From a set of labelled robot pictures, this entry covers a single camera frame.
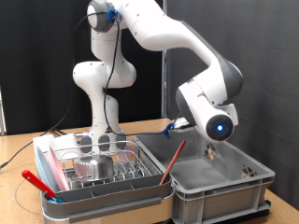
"stainless steel cup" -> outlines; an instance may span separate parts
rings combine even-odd
[[[113,176],[113,160],[107,155],[96,155],[81,158],[74,163],[77,181],[96,181]]]

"red handle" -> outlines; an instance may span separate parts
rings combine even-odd
[[[171,168],[172,168],[173,165],[175,164],[175,162],[176,162],[176,160],[177,160],[177,158],[178,158],[178,155],[179,155],[180,151],[184,148],[185,144],[186,144],[186,140],[183,140],[183,141],[180,143],[180,145],[179,145],[179,147],[178,147],[178,150],[177,150],[177,152],[176,152],[174,158],[170,161],[170,163],[169,163],[169,165],[168,165],[168,167],[167,167],[167,170],[166,170],[166,172],[165,172],[165,174],[164,174],[164,176],[163,176],[163,178],[162,178],[162,180],[161,180],[161,182],[160,182],[160,185],[162,185],[162,184],[164,183],[164,181],[166,180],[166,178],[167,178],[167,176],[168,176],[168,174],[169,174]]]
[[[38,179],[34,174],[32,174],[29,170],[24,170],[21,175],[28,180],[30,183],[32,183],[34,186],[36,186],[38,189],[43,191],[47,196],[50,198],[53,198],[56,194],[53,190],[48,188],[47,185],[45,185],[40,179]]]

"wooden table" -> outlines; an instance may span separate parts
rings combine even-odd
[[[163,130],[170,122],[169,119],[156,119],[123,123],[121,128],[126,133],[140,133]],[[87,132],[88,128],[64,130],[66,133]],[[28,144],[34,137],[41,133],[27,133],[0,137],[0,163],[9,160],[15,152]],[[21,208],[16,202],[15,191],[23,181],[21,172],[30,170],[36,175],[35,155],[33,145],[22,151],[8,166],[0,171],[0,223],[42,223],[40,214],[40,200],[38,190],[27,181],[23,182],[17,193],[18,202],[28,211]],[[299,212],[285,203],[278,196],[267,190],[265,199],[272,203],[270,215],[260,217],[244,224],[298,224]]]

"black cable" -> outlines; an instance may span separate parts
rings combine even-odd
[[[57,135],[57,137],[60,137],[60,135],[55,130],[52,130],[52,132],[54,135]]]
[[[120,135],[120,136],[131,136],[131,135],[140,135],[140,134],[162,134],[164,133],[164,131],[158,131],[158,132],[150,132],[150,133],[130,133],[130,134],[124,134],[124,133],[115,133],[113,131],[113,129],[111,128],[110,124],[109,124],[109,121],[107,119],[107,112],[106,112],[106,98],[107,98],[107,89],[108,89],[108,85],[109,85],[109,82],[112,78],[112,75],[113,75],[113,71],[114,71],[114,67],[115,67],[115,59],[116,59],[116,53],[117,53],[117,50],[118,50],[118,44],[119,44],[119,35],[120,35],[120,24],[119,24],[119,21],[117,20],[117,18],[113,18],[115,20],[115,22],[117,23],[118,25],[118,33],[117,33],[117,38],[116,38],[116,45],[115,45],[115,50],[114,50],[114,56],[113,56],[113,64],[112,64],[112,69],[111,69],[111,73],[110,73],[110,76],[109,76],[109,79],[107,81],[107,84],[106,84],[106,88],[105,88],[105,96],[104,96],[104,113],[105,113],[105,119],[106,119],[106,123],[107,123],[107,126],[108,128],[116,135]]]
[[[24,209],[25,211],[27,211],[27,212],[29,212],[29,213],[32,213],[32,214],[35,214],[35,215],[39,215],[38,213],[29,211],[28,209],[24,208],[24,207],[18,202],[17,192],[18,192],[18,189],[19,189],[20,185],[21,185],[24,181],[25,181],[25,180],[23,180],[23,181],[19,184],[19,186],[16,188],[16,190],[15,190],[15,199],[16,199],[16,202],[17,202],[17,204],[19,205],[19,207],[21,207],[21,208]]]
[[[54,128],[54,130],[55,130],[56,132],[62,134],[62,135],[66,135],[66,134],[67,134],[67,133],[65,133],[65,132],[63,132],[63,131],[61,131],[61,130],[59,130],[59,129],[57,129],[57,128]]]
[[[177,122],[177,120],[178,120],[179,116],[180,116],[180,112],[178,113],[177,117],[175,118],[175,120],[174,120],[174,123],[176,123],[176,122]]]
[[[75,36],[76,36],[76,30],[78,29],[78,27],[83,23],[84,20],[86,20],[88,17],[90,17],[91,15],[97,15],[97,14],[104,14],[104,13],[107,13],[107,12],[94,12],[94,13],[91,13],[91,14],[88,14],[86,16],[84,16],[78,23],[77,25],[75,26],[75,29],[74,29],[74,33],[73,33],[73,68],[75,67]],[[71,89],[71,93],[70,93],[70,99],[69,99],[69,103],[68,103],[68,107],[66,109],[66,112],[64,113],[64,116],[59,120],[59,122],[57,124],[55,124],[53,127],[51,127],[50,129],[48,129],[46,132],[42,133],[41,135],[39,136],[43,136],[45,135],[46,133],[48,132],[51,132],[53,130],[58,130],[57,129],[57,126],[60,125],[63,120],[65,119],[65,117],[67,116],[69,110],[70,110],[70,107],[72,105],[72,101],[73,101],[73,88]],[[0,170],[3,169],[5,166],[7,166],[22,150],[24,150],[26,147],[30,146],[31,144],[33,143],[33,141],[31,141],[30,143],[28,143],[26,146],[24,146],[23,148],[21,148],[19,151],[17,151],[15,153],[15,155],[13,155],[13,157],[9,160],[9,161],[6,161],[4,163],[2,163],[0,165]]]

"black curtain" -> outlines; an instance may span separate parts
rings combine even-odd
[[[244,76],[232,99],[239,125],[229,140],[276,172],[270,189],[299,209],[299,2],[172,0],[168,15],[186,21]],[[188,49],[168,55],[168,110],[178,114],[179,85],[206,69]]]
[[[90,0],[0,3],[0,83],[8,134],[45,131],[70,111],[60,129],[92,125],[91,103],[72,78],[72,37]],[[75,63],[97,61],[90,26],[76,35]],[[137,71],[133,87],[108,90],[119,101],[120,122],[161,117],[162,53],[142,49],[128,30],[122,52]]]

